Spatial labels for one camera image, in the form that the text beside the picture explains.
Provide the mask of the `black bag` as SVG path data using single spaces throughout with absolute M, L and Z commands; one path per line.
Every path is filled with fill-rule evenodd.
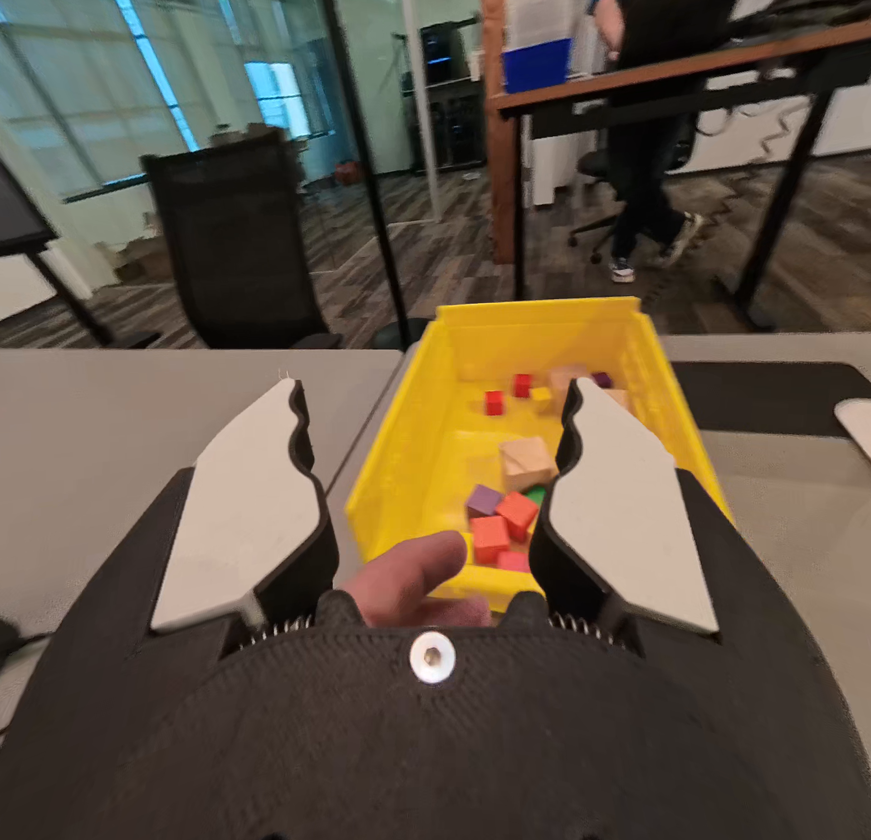
M 787 39 L 869 18 L 870 0 L 773 0 L 763 9 L 731 21 L 726 38 L 734 42 Z

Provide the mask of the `black shelf unit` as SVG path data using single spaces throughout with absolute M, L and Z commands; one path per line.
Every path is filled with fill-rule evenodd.
M 484 90 L 473 80 L 467 59 L 465 29 L 479 28 L 481 14 L 421 28 L 425 88 L 430 104 L 430 125 L 436 170 L 454 171 L 486 164 Z M 409 171 L 425 172 L 408 39 L 392 33 L 394 58 L 404 126 L 410 149 Z

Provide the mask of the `white stand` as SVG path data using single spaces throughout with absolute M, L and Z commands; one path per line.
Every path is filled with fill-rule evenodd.
M 837 402 L 833 408 L 835 419 L 852 439 L 863 455 L 870 460 L 870 418 L 869 398 L 847 398 Z

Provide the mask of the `pile of small coloured cubes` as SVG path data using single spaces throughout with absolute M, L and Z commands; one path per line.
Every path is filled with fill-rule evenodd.
M 525 398 L 526 391 L 518 393 L 513 378 L 512 392 Z M 528 544 L 538 522 L 539 514 L 549 486 L 535 487 L 529 491 L 507 492 L 504 488 L 499 461 L 499 443 L 517 437 L 517 429 L 508 431 L 494 442 L 497 476 L 483 478 L 473 485 L 464 503 L 468 523 L 470 562 L 474 565 L 513 573 L 528 573 Z

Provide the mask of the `wooden post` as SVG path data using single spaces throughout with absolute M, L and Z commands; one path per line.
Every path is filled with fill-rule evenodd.
M 503 119 L 496 98 L 504 92 L 504 0 L 481 0 L 484 51 L 484 126 L 491 194 L 491 242 L 496 265 L 514 263 L 515 138 L 517 127 Z

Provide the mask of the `blue storage box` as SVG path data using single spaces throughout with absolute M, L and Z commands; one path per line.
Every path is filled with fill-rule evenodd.
M 571 73 L 573 44 L 568 37 L 504 50 L 505 93 L 527 93 L 564 84 Z

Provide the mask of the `black door frame post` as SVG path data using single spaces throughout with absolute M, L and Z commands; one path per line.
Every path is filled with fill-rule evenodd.
M 354 144 L 359 155 L 359 165 L 362 171 L 363 183 L 376 232 L 376 240 L 378 241 L 388 291 L 396 316 L 394 323 L 389 323 L 374 333 L 371 343 L 376 349 L 395 349 L 405 353 L 409 350 L 412 344 L 420 340 L 429 321 L 418 318 L 411 319 L 408 316 L 408 311 L 401 290 L 396 257 L 389 237 L 387 221 L 378 188 L 378 181 L 373 168 L 367 129 L 362 113 L 357 83 L 350 62 L 346 35 L 341 25 L 335 0 L 320 0 L 320 2 L 323 11 L 323 19 L 326 28 L 328 29 L 330 43 L 333 48 L 336 69 L 343 90 L 347 117 L 353 132 Z

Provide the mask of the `black laptop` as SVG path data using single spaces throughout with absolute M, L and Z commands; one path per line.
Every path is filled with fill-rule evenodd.
M 619 70 L 717 50 L 730 39 L 737 0 L 626 0 Z

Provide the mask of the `black side table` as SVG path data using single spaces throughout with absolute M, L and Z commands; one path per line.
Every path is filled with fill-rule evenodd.
M 78 324 L 103 349 L 147 349 L 161 334 L 144 331 L 116 337 L 80 301 L 43 257 L 57 233 L 21 187 L 12 172 L 1 163 L 1 257 L 24 255 L 29 264 L 54 291 Z

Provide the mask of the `wooden desk with black legs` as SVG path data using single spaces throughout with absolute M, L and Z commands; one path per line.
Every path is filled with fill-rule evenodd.
M 812 158 L 833 96 L 865 84 L 870 70 L 869 19 L 802 32 L 789 39 L 574 79 L 524 93 L 488 98 L 503 119 L 541 120 L 539 138 L 574 130 L 630 125 L 685 113 L 706 113 L 804 96 L 809 109 L 785 163 L 753 249 L 736 282 L 714 277 L 719 298 L 750 331 L 775 322 L 754 305 L 793 199 Z

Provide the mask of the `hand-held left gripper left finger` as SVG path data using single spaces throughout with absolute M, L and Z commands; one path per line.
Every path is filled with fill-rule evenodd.
M 339 566 L 301 381 L 284 377 L 196 460 L 152 612 L 170 633 L 225 616 L 251 633 L 312 619 Z

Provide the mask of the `black mesh office chair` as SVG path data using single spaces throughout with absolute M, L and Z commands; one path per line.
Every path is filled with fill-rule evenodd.
M 277 129 L 140 158 L 188 322 L 210 349 L 340 349 L 308 269 L 291 145 Z

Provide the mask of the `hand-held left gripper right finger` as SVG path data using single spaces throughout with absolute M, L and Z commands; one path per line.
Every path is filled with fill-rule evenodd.
M 557 467 L 528 551 L 550 615 L 614 635 L 631 618 L 718 634 L 675 460 L 590 378 L 569 383 Z

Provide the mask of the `yellow plastic box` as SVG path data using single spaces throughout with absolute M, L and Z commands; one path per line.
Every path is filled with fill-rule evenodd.
M 529 569 L 513 573 L 470 562 L 464 503 L 474 484 L 497 476 L 494 442 L 519 426 L 513 378 L 583 364 L 626 385 L 635 416 L 672 454 L 703 573 L 719 620 L 724 611 L 705 567 L 713 525 L 730 511 L 684 392 L 651 320 L 634 298 L 511 301 L 441 308 L 424 333 L 347 501 L 347 519 L 365 561 L 401 540 L 458 531 L 467 545 L 461 573 L 435 597 L 481 595 L 495 627 L 509 606 L 543 590 Z

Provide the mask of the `black table mat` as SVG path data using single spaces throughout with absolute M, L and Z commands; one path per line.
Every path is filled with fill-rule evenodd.
M 696 424 L 706 432 L 846 438 L 834 414 L 870 398 L 870 382 L 843 363 L 673 362 Z

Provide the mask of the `person's left hand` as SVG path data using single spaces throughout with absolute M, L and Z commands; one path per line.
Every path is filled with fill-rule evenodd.
M 488 628 L 485 597 L 433 597 L 437 587 L 461 573 L 467 545 L 457 531 L 439 531 L 402 541 L 370 561 L 345 584 L 370 628 Z

